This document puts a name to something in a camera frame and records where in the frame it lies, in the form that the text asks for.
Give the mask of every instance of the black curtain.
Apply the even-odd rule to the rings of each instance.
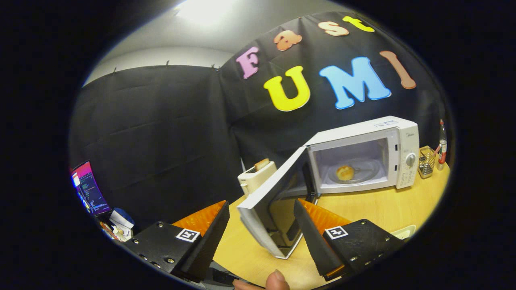
[[[345,16],[362,20],[363,25],[372,27],[375,32],[365,32],[344,22]],[[317,26],[326,21],[339,24],[349,34],[338,37],[326,34]],[[284,30],[292,30],[303,38],[290,49],[280,51],[273,39]],[[259,62],[254,65],[258,71],[243,79],[244,73],[236,58],[253,46],[259,48],[256,53]],[[393,66],[379,54],[384,50],[397,55],[416,81],[416,88],[401,86]],[[363,56],[370,59],[371,66],[392,95],[375,101],[365,98],[363,103],[355,100],[352,107],[336,109],[335,93],[319,71],[327,66],[337,66],[352,74],[351,60]],[[285,76],[285,71],[295,66],[303,67],[310,99],[299,109],[279,111],[263,84],[272,77],[281,76],[285,94],[289,98],[295,97],[297,88],[292,79]],[[416,122],[420,146],[429,145],[435,149],[439,144],[439,119],[448,121],[444,92],[419,58],[381,28],[351,12],[316,13],[291,20],[243,47],[221,67],[220,72],[231,132],[238,141],[246,168],[267,157],[280,166],[317,132],[389,115]]]
[[[216,72],[142,67],[103,76],[77,97],[71,166],[89,159],[108,204],[137,227],[174,222],[242,194]]]

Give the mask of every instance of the bread roll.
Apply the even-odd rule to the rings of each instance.
[[[340,180],[352,180],[354,169],[351,166],[340,166],[337,169],[337,178]]]

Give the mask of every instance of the bottle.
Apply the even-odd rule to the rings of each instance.
[[[446,160],[446,129],[444,128],[443,119],[439,121],[439,144],[441,145],[441,149],[439,150],[439,162],[437,163],[437,170],[443,170],[444,162]]]

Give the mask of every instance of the letter u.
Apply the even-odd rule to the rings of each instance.
[[[281,85],[281,76],[275,76],[263,84],[263,87],[269,91],[270,98],[276,109],[280,111],[292,111],[304,106],[310,99],[310,88],[301,73],[302,66],[293,67],[285,72],[294,81],[297,88],[297,96],[293,99],[287,98],[283,86]]]

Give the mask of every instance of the human hand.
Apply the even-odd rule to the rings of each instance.
[[[235,290],[263,290],[261,287],[249,285],[236,279],[233,281],[233,286],[235,286]],[[267,277],[265,290],[290,290],[290,286],[285,281],[285,276],[276,270]]]

